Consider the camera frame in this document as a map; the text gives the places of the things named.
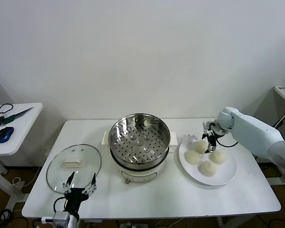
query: computer mouse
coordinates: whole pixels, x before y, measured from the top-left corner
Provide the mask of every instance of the computer mouse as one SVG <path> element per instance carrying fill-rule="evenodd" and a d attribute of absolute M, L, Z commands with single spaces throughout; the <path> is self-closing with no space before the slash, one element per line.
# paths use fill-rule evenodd
<path fill-rule="evenodd" d="M 10 139 L 10 136 L 13 134 L 13 127 L 5 127 L 0 130 L 0 143 L 5 143 Z"/>

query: white table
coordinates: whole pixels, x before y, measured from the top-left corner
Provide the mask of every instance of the white table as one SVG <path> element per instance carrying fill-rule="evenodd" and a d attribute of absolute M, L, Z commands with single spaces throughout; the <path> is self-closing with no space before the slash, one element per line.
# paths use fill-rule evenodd
<path fill-rule="evenodd" d="M 165 119 L 178 142 L 189 134 L 202 133 L 203 121 L 210 119 Z M 41 173 L 25 203 L 22 215 L 35 218 L 53 216 L 53 202 L 61 194 L 47 184 L 46 173 L 51 160 L 64 148 L 80 143 L 95 146 L 103 164 L 96 178 L 97 191 L 79 210 L 82 219 L 142 219 L 176 217 L 218 217 L 279 211 L 281 205 L 262 174 L 252 154 L 241 145 L 230 149 L 237 160 L 237 173 L 225 186 L 198 183 L 181 167 L 177 152 L 169 153 L 164 172 L 148 183 L 125 184 L 116 171 L 109 147 L 102 137 L 115 120 L 67 121 L 54 144 Z M 232 144 L 230 135 L 221 139 Z M 57 204 L 62 210 L 63 200 Z"/>
<path fill-rule="evenodd" d="M 25 137 L 31 129 L 33 123 L 37 119 L 41 112 L 43 105 L 41 103 L 30 103 L 30 104 L 14 104 L 11 111 L 4 114 L 4 117 L 17 114 L 30 107 L 34 107 L 25 113 L 22 117 L 14 120 L 13 122 L 0 127 L 0 130 L 7 126 L 14 127 L 14 133 L 10 139 L 5 143 L 0 143 L 0 156 L 8 156 L 16 153 L 19 147 L 22 145 Z M 0 164 L 0 188 L 10 195 L 10 199 L 7 203 L 6 208 L 12 210 L 17 202 L 25 202 L 28 194 L 23 194 L 21 188 L 24 182 L 20 183 L 17 188 L 12 186 L 1 174 L 6 174 L 7 170 Z"/>

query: wooden floor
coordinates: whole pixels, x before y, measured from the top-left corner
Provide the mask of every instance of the wooden floor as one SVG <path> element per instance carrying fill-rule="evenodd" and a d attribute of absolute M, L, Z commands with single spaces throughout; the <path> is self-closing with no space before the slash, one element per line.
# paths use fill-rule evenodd
<path fill-rule="evenodd" d="M 276 169 L 276 167 L 261 167 L 264 171 L 264 174 L 266 177 L 278 177 L 280 176 L 279 171 Z M 22 170 L 22 169 L 10 169 L 9 173 L 7 175 L 4 175 L 4 177 L 12 182 L 14 177 L 20 177 L 21 180 L 24 180 L 26 183 L 30 182 L 37 169 L 31 169 L 31 170 Z M 34 182 L 32 182 L 30 185 L 26 186 L 23 188 L 24 193 L 29 193 L 30 190 L 33 187 Z M 283 219 L 285 220 L 285 186 L 274 186 L 273 187 L 274 192 L 276 193 L 281 205 L 282 209 L 278 213 L 270 213 L 270 214 L 262 214 L 253 217 L 250 221 L 245 223 L 244 225 L 241 226 L 241 228 L 267 228 L 268 223 L 272 219 Z M 3 192 L 0 189 L 0 211 L 5 209 L 5 206 L 8 202 L 9 196 Z M 13 212 L 13 217 L 21 217 L 21 209 L 24 204 L 17 204 L 14 212 Z M 232 219 L 232 217 L 225 217 L 223 218 L 223 221 L 229 221 Z M 28 219 L 29 225 L 28 227 L 32 227 L 32 219 Z M 156 223 L 158 223 L 160 220 L 153 219 L 153 220 L 136 220 L 136 221 L 131 221 L 134 223 L 147 223 L 150 228 L 153 228 Z M 157 227 L 168 227 L 170 224 L 173 222 L 177 221 L 177 219 L 165 219 L 163 222 L 161 222 Z M 96 228 L 117 228 L 117 224 L 121 224 L 125 221 L 119 220 L 106 220 L 101 224 L 93 224 L 92 227 Z M 81 228 L 85 228 L 89 225 L 92 225 L 91 223 L 84 223 L 83 221 L 80 224 Z M 50 228 L 52 227 L 51 225 L 42 225 L 39 224 L 40 228 Z M 9 228 L 26 228 L 26 221 L 24 219 L 16 219 L 10 223 L 8 226 Z M 216 218 L 190 218 L 190 219 L 184 219 L 174 226 L 172 228 L 198 228 L 198 227 L 203 227 L 203 228 L 217 228 L 217 220 Z M 271 228 L 285 228 L 285 223 L 282 221 L 273 221 L 271 224 Z"/>

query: white wall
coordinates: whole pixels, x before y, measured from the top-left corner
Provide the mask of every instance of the white wall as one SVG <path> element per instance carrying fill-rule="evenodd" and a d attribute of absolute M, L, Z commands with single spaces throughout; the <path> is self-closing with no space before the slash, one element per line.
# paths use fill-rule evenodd
<path fill-rule="evenodd" d="M 45 107 L 8 165 L 42 163 L 67 119 L 233 106 L 274 122 L 277 84 L 285 0 L 0 1 L 0 102 Z"/>

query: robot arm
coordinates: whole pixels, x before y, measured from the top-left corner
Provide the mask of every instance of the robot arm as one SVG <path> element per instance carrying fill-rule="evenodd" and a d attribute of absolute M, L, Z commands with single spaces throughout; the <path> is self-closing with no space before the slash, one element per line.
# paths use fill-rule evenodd
<path fill-rule="evenodd" d="M 285 168 L 285 141 L 277 129 L 238 109 L 226 107 L 215 121 L 204 123 L 203 137 L 208 139 L 208 150 L 214 151 L 217 139 L 229 132 L 254 155 Z"/>

